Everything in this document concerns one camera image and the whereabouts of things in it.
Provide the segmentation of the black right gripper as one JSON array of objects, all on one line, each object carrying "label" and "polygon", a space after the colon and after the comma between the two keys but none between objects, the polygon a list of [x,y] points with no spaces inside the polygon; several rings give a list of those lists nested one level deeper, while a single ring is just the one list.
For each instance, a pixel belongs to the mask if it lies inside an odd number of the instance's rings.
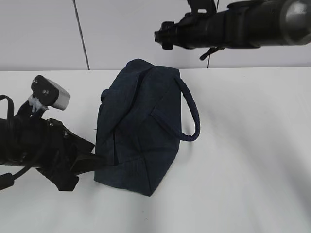
[{"label": "black right gripper", "polygon": [[191,11],[177,23],[162,22],[155,31],[155,42],[164,50],[174,46],[188,50],[196,48],[225,48],[226,14],[229,11],[216,11],[213,0],[189,0]]}]

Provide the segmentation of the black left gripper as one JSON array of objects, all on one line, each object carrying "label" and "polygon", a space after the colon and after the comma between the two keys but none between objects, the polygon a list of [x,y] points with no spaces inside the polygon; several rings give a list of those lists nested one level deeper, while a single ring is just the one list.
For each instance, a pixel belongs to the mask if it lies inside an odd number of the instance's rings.
[{"label": "black left gripper", "polygon": [[21,170],[14,179],[35,168],[59,191],[71,192],[79,181],[78,175],[105,166],[102,157],[92,155],[94,147],[58,120],[15,115],[14,165]]}]

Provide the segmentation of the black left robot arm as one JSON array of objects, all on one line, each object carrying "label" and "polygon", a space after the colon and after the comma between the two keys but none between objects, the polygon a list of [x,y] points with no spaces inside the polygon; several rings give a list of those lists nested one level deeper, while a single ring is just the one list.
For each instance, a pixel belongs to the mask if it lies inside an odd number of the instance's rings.
[{"label": "black left robot arm", "polygon": [[59,191],[73,191],[80,174],[104,166],[104,158],[92,152],[94,147],[55,119],[1,119],[0,163],[21,170],[1,175],[0,188],[13,186],[16,179],[35,168]]}]

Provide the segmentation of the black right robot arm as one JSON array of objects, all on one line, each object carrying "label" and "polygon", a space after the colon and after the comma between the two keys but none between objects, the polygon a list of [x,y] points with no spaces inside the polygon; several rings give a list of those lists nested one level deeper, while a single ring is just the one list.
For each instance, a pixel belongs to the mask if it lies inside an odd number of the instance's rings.
[{"label": "black right robot arm", "polygon": [[163,22],[155,41],[165,50],[306,45],[311,41],[311,2],[248,0],[217,13],[192,9],[178,23]]}]

